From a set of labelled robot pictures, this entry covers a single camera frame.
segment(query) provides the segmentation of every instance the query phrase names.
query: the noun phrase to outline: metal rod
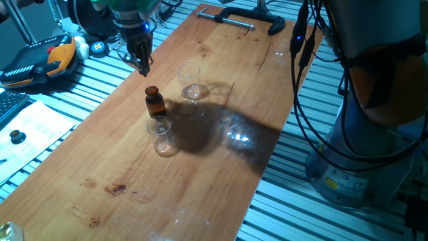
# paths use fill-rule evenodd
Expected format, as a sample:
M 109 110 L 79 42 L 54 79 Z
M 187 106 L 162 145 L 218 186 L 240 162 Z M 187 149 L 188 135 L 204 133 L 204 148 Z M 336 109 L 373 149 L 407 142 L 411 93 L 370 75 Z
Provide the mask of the metal rod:
M 25 22 L 24 18 L 22 17 L 21 11 L 19 10 L 15 1 L 14 0 L 12 1 L 1 0 L 1 1 L 3 2 L 3 5 L 6 8 L 6 11 L 8 12 L 10 18 L 12 18 L 13 23 L 15 24 L 16 28 L 18 29 L 24 41 L 28 45 L 34 44 L 36 42 L 34 35 L 29 30 L 27 22 Z
M 209 15 L 209 14 L 204 13 L 204 11 L 206 11 L 206 10 L 207 9 L 204 9 L 204 10 L 202 10 L 202 12 L 197 13 L 197 16 L 205 18 L 205 19 L 214 20 L 214 15 Z M 230 20 L 230 19 L 226 19 L 226 18 L 223 18 L 222 20 L 223 20 L 223 23 L 226 23 L 229 25 L 234 25 L 237 27 L 243 27 L 243 28 L 250 29 L 250 30 L 255 29 L 253 24 L 243 23 L 240 21 Z

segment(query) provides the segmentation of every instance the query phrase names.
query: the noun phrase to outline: black knob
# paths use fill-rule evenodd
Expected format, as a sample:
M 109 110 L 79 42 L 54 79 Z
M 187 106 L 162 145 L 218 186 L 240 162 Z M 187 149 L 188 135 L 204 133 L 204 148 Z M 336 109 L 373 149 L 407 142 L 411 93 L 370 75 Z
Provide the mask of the black knob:
M 14 145 L 22 143 L 25 140 L 25 138 L 27 138 L 25 133 L 22 133 L 21 131 L 18 131 L 18 130 L 12 131 L 10 134 L 10 137 L 11 137 L 11 142 Z

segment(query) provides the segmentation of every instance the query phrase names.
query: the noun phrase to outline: wooden tabletop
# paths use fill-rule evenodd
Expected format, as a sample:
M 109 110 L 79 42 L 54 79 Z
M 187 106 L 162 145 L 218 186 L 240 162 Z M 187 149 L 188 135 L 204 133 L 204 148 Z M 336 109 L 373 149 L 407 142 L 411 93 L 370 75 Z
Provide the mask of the wooden tabletop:
M 254 24 L 248 31 L 197 19 L 206 7 L 221 11 L 198 6 L 156 49 L 148 77 L 132 73 L 0 204 L 0 223 L 21 226 L 25 241 L 235 238 L 292 107 L 294 23 L 268 36 L 270 23 L 231 17 Z M 197 105 L 180 97 L 186 61 L 211 92 Z M 150 85 L 174 122 L 171 158 L 145 131 Z M 178 114 L 183 105 L 196 109 Z

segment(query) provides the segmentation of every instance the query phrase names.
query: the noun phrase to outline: bottle cap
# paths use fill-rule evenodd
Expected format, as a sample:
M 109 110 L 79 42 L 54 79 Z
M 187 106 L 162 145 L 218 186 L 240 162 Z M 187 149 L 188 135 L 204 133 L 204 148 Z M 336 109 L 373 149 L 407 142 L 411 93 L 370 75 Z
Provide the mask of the bottle cap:
M 145 92 L 147 95 L 155 95 L 159 93 L 159 89 L 156 86 L 149 86 Z
M 108 44 L 103 41 L 98 41 L 92 44 L 90 54 L 95 58 L 103 58 L 110 53 Z

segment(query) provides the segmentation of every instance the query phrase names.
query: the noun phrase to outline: glass beaker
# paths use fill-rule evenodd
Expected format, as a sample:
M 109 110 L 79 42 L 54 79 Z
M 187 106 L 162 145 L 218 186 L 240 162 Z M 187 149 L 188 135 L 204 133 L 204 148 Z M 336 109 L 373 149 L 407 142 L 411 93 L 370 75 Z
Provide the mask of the glass beaker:
M 184 62 L 177 66 L 181 95 L 184 98 L 198 100 L 203 97 L 200 72 L 201 67 L 194 62 Z
M 165 116 L 154 116 L 146 123 L 146 131 L 151 135 L 153 149 L 161 157 L 172 157 L 178 152 L 171 129 L 172 123 L 172 120 Z

